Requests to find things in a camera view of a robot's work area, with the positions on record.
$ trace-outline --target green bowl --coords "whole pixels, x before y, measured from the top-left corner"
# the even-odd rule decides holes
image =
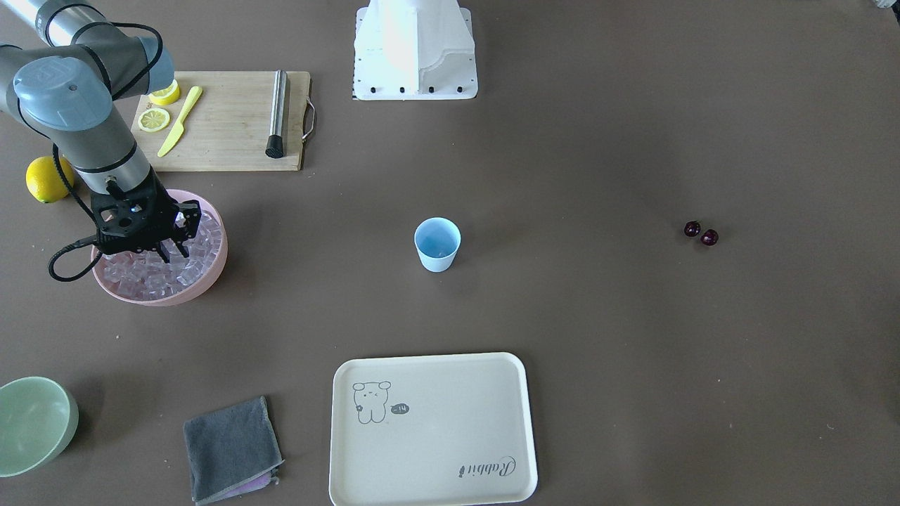
[[[53,460],[77,426],[75,399],[57,382],[31,376],[0,387],[0,478]]]

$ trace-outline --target folded towel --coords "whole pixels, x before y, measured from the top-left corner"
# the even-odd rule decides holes
[[[265,397],[186,421],[184,442],[197,506],[277,483],[284,462]]]

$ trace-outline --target stainless steel muddler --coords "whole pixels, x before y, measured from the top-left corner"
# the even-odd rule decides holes
[[[272,120],[269,123],[269,139],[265,145],[265,155],[269,158],[284,156],[284,113],[287,95],[287,72],[275,71],[275,85],[272,90]]]

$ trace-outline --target dark cherry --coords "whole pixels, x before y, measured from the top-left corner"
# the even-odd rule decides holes
[[[707,246],[712,246],[719,241],[719,232],[709,229],[703,232],[703,237],[700,238],[700,242],[706,244]]]
[[[700,233],[699,221],[688,221],[684,226],[684,235],[688,237],[696,237]]]

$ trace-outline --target cream plastic tray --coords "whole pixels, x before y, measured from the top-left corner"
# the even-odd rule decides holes
[[[335,505],[518,502],[536,487],[525,368],[516,356],[365,358],[335,373]]]

